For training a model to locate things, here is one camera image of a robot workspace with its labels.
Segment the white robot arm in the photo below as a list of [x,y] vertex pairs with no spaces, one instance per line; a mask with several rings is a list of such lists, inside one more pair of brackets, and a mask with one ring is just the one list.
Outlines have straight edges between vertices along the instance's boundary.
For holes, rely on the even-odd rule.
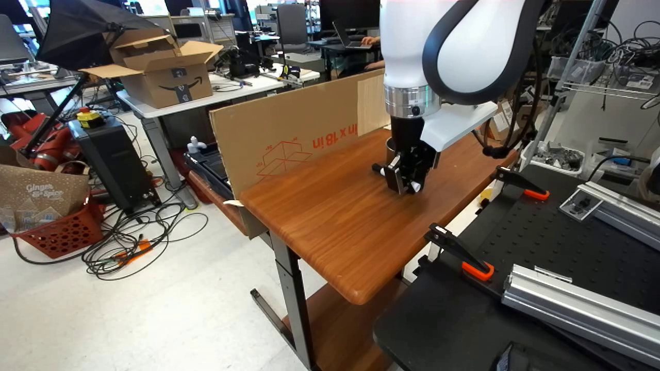
[[382,0],[389,162],[397,194],[418,194],[439,155],[485,123],[526,73],[550,0]]

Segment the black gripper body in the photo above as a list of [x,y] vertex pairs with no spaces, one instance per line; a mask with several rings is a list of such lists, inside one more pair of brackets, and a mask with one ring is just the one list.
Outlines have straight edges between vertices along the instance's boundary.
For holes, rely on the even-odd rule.
[[393,118],[393,133],[389,148],[393,158],[386,166],[395,168],[399,187],[409,187],[409,179],[418,179],[426,185],[428,172],[437,165],[439,153],[421,139],[426,128],[424,118]]

